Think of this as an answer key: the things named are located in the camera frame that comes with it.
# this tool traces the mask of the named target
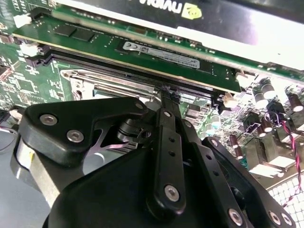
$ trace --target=white connector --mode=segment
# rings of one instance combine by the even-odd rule
[[[29,17],[29,13],[28,13],[28,14],[14,16],[14,21],[16,27],[19,29],[24,25],[29,25],[30,23],[32,23],[32,18]]]
[[[26,56],[33,57],[38,53],[38,43],[32,43],[32,44],[22,43],[19,47],[22,53]]]

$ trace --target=white label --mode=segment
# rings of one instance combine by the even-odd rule
[[[142,46],[139,44],[131,43],[131,42],[125,42],[123,46],[124,50],[130,50],[130,51],[140,51],[142,53],[146,53],[151,56],[155,56],[157,58],[164,59],[169,62],[177,63],[180,65],[184,65],[187,67],[193,67],[196,69],[199,69],[200,62],[197,59],[173,54],[167,51],[157,50],[151,47]]]

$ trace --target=capacitor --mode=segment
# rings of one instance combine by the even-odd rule
[[[231,134],[229,136],[229,139],[230,139],[230,144],[232,146],[232,148],[237,148],[238,147],[238,139],[237,137],[234,135],[234,134]]]
[[[272,131],[271,123],[268,122],[267,120],[265,120],[265,118],[261,119],[261,123],[262,123],[262,128],[263,128],[264,132],[268,133],[268,132]]]
[[[270,100],[276,96],[275,89],[273,88],[271,83],[264,84],[262,86],[262,92],[263,92],[264,98],[268,99],[268,100]]]
[[[257,135],[259,137],[264,137],[266,135],[266,133],[264,132],[264,129],[263,129],[262,125],[258,126],[257,129],[256,129],[256,131],[257,131]]]
[[[212,116],[211,116],[211,124],[214,128],[218,129],[220,128],[221,126],[221,123],[220,123],[220,116],[218,113],[214,113]]]
[[[288,96],[288,100],[294,112],[300,112],[303,110],[303,105],[297,94],[292,94]]]
[[[240,147],[234,148],[234,152],[236,153],[237,160],[241,160],[244,158],[242,149]]]
[[[208,135],[214,135],[214,134],[215,134],[214,127],[212,126],[211,123],[207,123],[207,124],[206,124],[206,133],[207,133]]]
[[[202,132],[199,136],[200,136],[199,138],[203,140],[204,138],[208,137],[208,134],[207,132]]]
[[[255,94],[256,108],[262,109],[266,108],[268,105],[268,101],[264,98],[262,92],[258,92]]]

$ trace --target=bolt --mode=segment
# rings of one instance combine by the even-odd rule
[[[185,121],[185,124],[186,124],[187,127],[192,127],[192,124],[188,121]]]
[[[57,118],[51,114],[44,114],[40,116],[40,121],[47,126],[53,126],[57,124]]]
[[[168,113],[168,112],[164,112],[164,113],[165,113],[165,115],[166,115],[167,117],[170,117],[170,116],[171,116],[171,114]]]
[[[214,146],[218,146],[218,145],[219,145],[218,142],[215,141],[214,139],[211,139],[211,142],[212,142],[212,144],[213,144]]]
[[[237,226],[241,226],[243,224],[243,219],[241,217],[241,215],[234,209],[229,209],[228,210],[228,214],[230,216],[230,218],[232,219],[232,221],[237,225]]]
[[[280,221],[279,217],[275,213],[273,213],[272,211],[269,211],[269,215],[270,215],[271,220],[274,223],[276,223],[279,226],[281,225],[281,221]]]
[[[180,194],[175,187],[167,185],[165,187],[165,194],[172,202],[177,202],[180,199]]]
[[[84,135],[77,130],[70,130],[66,134],[67,139],[73,143],[79,143],[84,140]]]
[[[135,105],[136,105],[136,107],[138,107],[139,109],[143,109],[143,106],[142,106],[141,104],[136,103]]]
[[[293,223],[292,223],[292,221],[290,220],[290,218],[289,218],[286,214],[284,214],[284,213],[282,213],[281,215],[282,215],[284,221],[285,221],[288,225],[292,226]]]

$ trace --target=chip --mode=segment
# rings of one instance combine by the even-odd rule
[[[75,32],[76,28],[70,26],[70,25],[62,25],[54,29],[56,34],[69,37]]]
[[[94,33],[85,29],[77,29],[72,35],[73,38],[79,39],[85,42],[89,42],[94,36]]]

